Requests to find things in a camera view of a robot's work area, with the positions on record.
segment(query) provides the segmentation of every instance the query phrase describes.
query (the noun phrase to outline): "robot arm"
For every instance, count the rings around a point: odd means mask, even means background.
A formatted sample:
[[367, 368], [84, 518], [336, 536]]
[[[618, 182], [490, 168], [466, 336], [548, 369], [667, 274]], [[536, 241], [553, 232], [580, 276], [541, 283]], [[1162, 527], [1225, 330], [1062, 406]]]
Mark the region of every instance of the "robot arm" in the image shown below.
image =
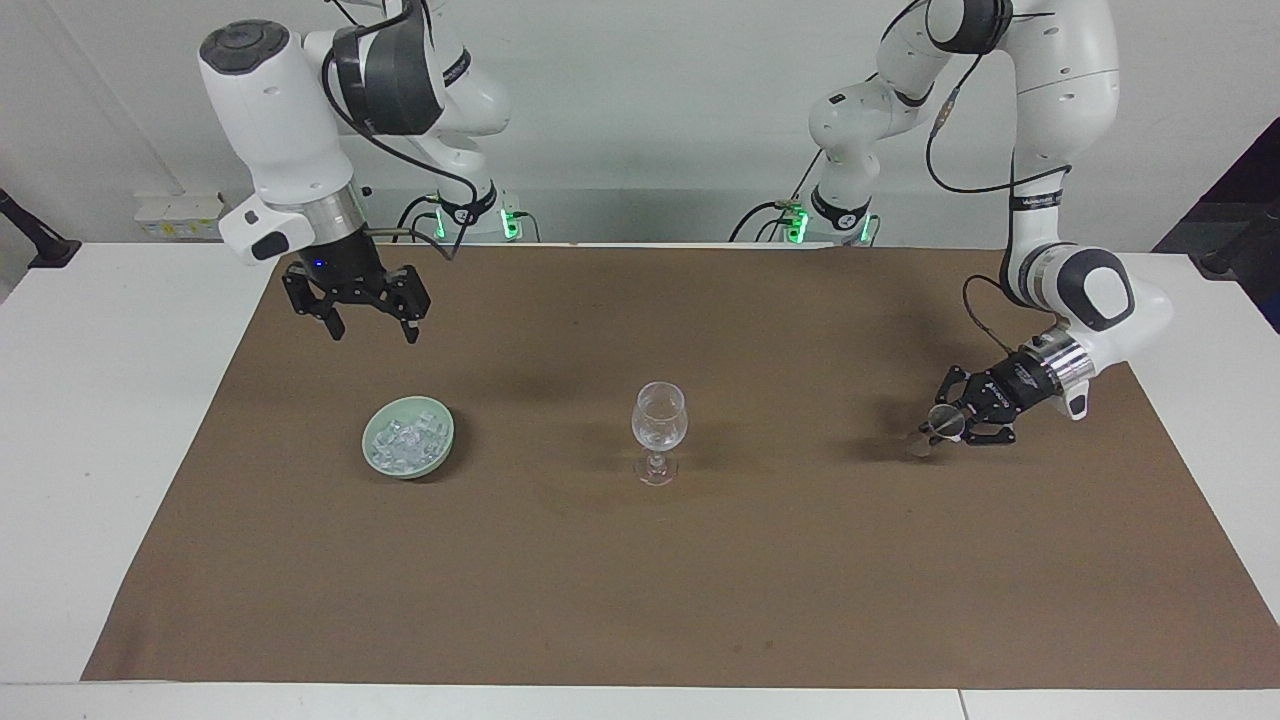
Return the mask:
[[224, 242], [248, 264], [298, 251], [282, 278], [285, 291], [334, 340], [346, 331], [335, 305], [351, 304], [394, 316], [415, 342], [430, 297], [412, 266], [383, 268], [301, 38], [269, 20], [236, 22], [201, 45], [200, 72], [253, 178], [253, 195], [219, 222]]
[[438, 200], [452, 233], [470, 237], [506, 232], [503, 196], [472, 137], [497, 135], [511, 120], [506, 88], [475, 67], [448, 19], [448, 0], [366, 0], [389, 20], [406, 22], [362, 35], [361, 28], [321, 31], [303, 38], [317, 73], [328, 63], [339, 106], [361, 131], [406, 137], [438, 176]]
[[[810, 114], [814, 140], [827, 152], [806, 200], [810, 232], [855, 234], [879, 172], [874, 142], [923, 122], [919, 109], [951, 56], [995, 50], [1009, 54], [1016, 74], [1011, 178], [991, 188], [943, 187], [1009, 191], [1001, 287], [1011, 301], [1053, 313], [1059, 320], [984, 373], [952, 368], [938, 406], [916, 437], [924, 451], [945, 439], [1014, 442], [1012, 421], [1046, 400], [1071, 419], [1083, 419], [1089, 380], [1128, 360], [1172, 318], [1167, 296], [1130, 278], [1115, 255], [1062, 242], [1057, 234], [1070, 163], [1110, 128], [1119, 101], [1119, 55], [1106, 0], [910, 3], [881, 42], [878, 73], [819, 101]], [[943, 104], [931, 143], [955, 96]]]
[[[201, 45], [210, 101], [255, 186], [219, 229], [250, 264], [298, 251], [301, 261], [284, 274], [285, 290], [294, 310], [321, 320], [334, 340], [344, 333], [335, 305], [358, 304], [397, 318], [415, 342], [430, 299], [412, 266], [390, 273], [381, 266], [351, 187], [352, 164], [338, 143], [334, 110], [375, 143], [374, 135], [398, 135], [447, 146], [448, 132], [502, 131], [509, 104], [447, 32], [443, 0], [434, 9], [426, 0], [364, 4], [381, 4], [387, 20], [306, 38], [268, 20], [242, 20]], [[457, 54], [452, 64], [439, 61], [438, 47]], [[449, 197], [456, 199], [457, 242], [492, 209], [492, 197], [485, 206], [477, 190], [497, 195], [488, 176], [477, 186], [484, 169], [477, 150], [449, 149], [451, 158], [467, 155], [454, 163], [467, 164], [467, 174], [388, 150], [445, 178], [440, 201], [449, 208]]]

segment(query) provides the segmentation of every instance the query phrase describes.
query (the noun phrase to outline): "white table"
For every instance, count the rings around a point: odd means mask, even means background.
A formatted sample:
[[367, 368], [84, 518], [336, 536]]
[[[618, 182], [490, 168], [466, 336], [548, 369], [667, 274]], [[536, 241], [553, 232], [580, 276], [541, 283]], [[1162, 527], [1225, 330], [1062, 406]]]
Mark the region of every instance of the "white table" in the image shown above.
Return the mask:
[[[1178, 306], [1134, 372], [1280, 616], [1280, 337], [1184, 258], [1125, 261]], [[0, 717], [1280, 720], [1280, 691], [77, 683], [270, 278], [219, 245], [87, 245], [0, 305]]]

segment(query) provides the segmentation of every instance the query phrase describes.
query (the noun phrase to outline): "green led light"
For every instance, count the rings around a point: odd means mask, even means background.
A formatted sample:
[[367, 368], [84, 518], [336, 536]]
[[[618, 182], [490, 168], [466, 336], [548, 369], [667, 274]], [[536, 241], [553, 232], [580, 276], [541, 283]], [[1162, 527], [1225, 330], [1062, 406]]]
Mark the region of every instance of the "green led light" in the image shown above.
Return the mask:
[[858, 245], [872, 247], [876, 245], [876, 236], [879, 234], [879, 215], [868, 215], [863, 222], [863, 233], [858, 237]]
[[809, 213], [803, 208], [796, 208], [795, 217], [791, 218], [791, 225], [787, 228], [787, 241], [796, 245], [804, 242], [804, 233], [809, 229]]
[[506, 208], [502, 209], [502, 227], [507, 233], [507, 240], [520, 237], [520, 223], [511, 217]]

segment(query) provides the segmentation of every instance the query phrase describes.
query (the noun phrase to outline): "light green bowl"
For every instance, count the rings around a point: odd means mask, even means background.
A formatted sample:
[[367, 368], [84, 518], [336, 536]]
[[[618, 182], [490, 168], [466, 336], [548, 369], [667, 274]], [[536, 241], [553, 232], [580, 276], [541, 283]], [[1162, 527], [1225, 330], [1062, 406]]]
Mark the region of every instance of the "light green bowl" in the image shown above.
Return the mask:
[[[383, 428], [389, 425], [392, 420], [398, 420], [402, 424], [408, 425], [412, 424], [413, 420], [417, 420], [419, 415], [426, 411], [430, 411], [436, 418], [444, 420], [444, 428], [448, 433], [448, 439], [444, 442], [444, 452], [440, 454], [440, 459], [421, 470], [412, 470], [408, 473], [388, 473], [374, 465], [374, 437], [381, 432]], [[361, 439], [361, 447], [365, 454], [365, 462], [369, 462], [369, 466], [374, 470], [398, 480], [421, 478], [422, 475], [426, 475], [439, 468], [449, 456], [449, 451], [453, 450], [453, 414], [449, 413], [449, 409], [445, 407], [443, 402], [433, 397], [402, 397], [387, 404], [378, 413], [374, 413], [374, 416], [369, 419], [369, 424], [365, 425], [365, 437]]]

